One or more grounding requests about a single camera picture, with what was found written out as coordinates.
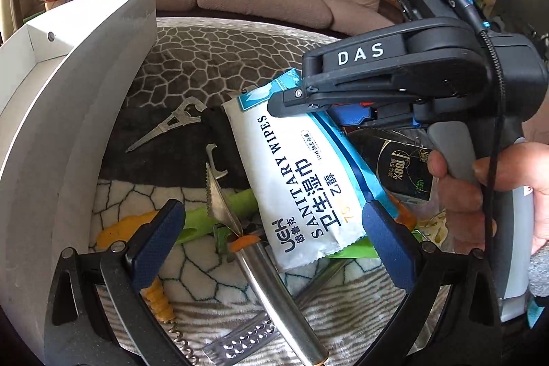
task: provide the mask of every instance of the knife handle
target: knife handle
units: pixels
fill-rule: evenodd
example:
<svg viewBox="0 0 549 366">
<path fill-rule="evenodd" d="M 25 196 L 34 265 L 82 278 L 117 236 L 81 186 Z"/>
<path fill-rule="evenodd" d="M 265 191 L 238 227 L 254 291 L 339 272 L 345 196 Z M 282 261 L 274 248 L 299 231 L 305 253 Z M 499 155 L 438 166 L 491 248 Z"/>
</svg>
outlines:
<svg viewBox="0 0 549 366">
<path fill-rule="evenodd" d="M 328 350 L 295 304 L 261 242 L 245 246 L 235 256 L 267 315 L 301 362 L 305 366 L 323 364 Z"/>
</svg>

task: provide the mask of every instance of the black package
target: black package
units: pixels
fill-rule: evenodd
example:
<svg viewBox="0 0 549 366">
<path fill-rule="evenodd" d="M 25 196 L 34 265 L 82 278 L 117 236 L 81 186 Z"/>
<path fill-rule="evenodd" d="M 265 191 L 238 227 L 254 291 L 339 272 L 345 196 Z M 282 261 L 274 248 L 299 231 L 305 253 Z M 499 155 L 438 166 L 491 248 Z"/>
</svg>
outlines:
<svg viewBox="0 0 549 366">
<path fill-rule="evenodd" d="M 355 131 L 349 141 L 379 179 L 403 203 L 421 204 L 431 195 L 433 176 L 427 168 L 430 149 Z"/>
</svg>

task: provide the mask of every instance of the blue rubber pad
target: blue rubber pad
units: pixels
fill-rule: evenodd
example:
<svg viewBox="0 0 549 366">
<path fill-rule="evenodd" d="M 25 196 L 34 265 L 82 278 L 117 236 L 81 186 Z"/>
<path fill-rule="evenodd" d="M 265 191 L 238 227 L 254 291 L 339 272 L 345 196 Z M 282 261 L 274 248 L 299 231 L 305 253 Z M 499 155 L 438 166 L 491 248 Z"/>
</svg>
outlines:
<svg viewBox="0 0 549 366">
<path fill-rule="evenodd" d="M 360 104 L 332 106 L 328 114 L 340 126 L 358 126 L 372 117 L 372 108 Z"/>
<path fill-rule="evenodd" d="M 417 240 L 377 200 L 364 205 L 362 226 L 395 286 L 410 293 L 422 264 Z"/>
<path fill-rule="evenodd" d="M 148 238 L 131 260 L 132 286 L 135 291 L 147 288 L 153 283 L 184 223 L 185 207 L 179 200 L 170 199 L 146 227 L 142 225 L 139 228 L 141 230 L 145 227 L 142 234 Z"/>
</svg>

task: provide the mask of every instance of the white and blue package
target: white and blue package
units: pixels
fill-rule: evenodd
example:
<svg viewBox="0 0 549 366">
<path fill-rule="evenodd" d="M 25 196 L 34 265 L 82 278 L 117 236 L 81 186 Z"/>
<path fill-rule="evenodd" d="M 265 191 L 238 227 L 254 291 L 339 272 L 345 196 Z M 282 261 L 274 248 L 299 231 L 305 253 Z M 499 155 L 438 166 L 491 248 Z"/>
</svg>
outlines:
<svg viewBox="0 0 549 366">
<path fill-rule="evenodd" d="M 283 271 L 365 236 L 366 202 L 377 199 L 397 216 L 375 174 L 328 114 L 269 115 L 269 97 L 299 84 L 291 69 L 224 104 L 267 239 Z"/>
</svg>

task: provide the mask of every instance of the gray handle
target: gray handle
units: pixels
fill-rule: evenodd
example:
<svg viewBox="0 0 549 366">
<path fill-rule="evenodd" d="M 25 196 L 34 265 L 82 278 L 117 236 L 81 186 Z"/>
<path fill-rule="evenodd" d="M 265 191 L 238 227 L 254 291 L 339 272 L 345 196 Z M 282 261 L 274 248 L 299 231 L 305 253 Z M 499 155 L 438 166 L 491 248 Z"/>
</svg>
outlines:
<svg viewBox="0 0 549 366">
<path fill-rule="evenodd" d="M 306 366 L 323 364 L 329 356 L 292 295 L 278 276 L 271 259 L 259 242 L 235 253 L 248 283 L 275 327 Z"/>
<path fill-rule="evenodd" d="M 429 137 L 448 163 L 449 173 L 458 179 L 474 180 L 471 165 L 477 158 L 491 152 L 493 119 L 480 119 L 465 125 L 461 122 L 441 122 L 431 125 Z M 521 123 L 506 119 L 501 146 L 525 141 Z M 523 186 L 513 191 L 494 193 L 493 215 L 498 230 L 493 238 L 492 274 L 498 298 L 518 298 L 528 288 L 528 266 L 534 233 L 534 195 Z M 522 305 L 513 300 L 513 310 L 505 310 L 502 321 L 524 313 Z"/>
</svg>

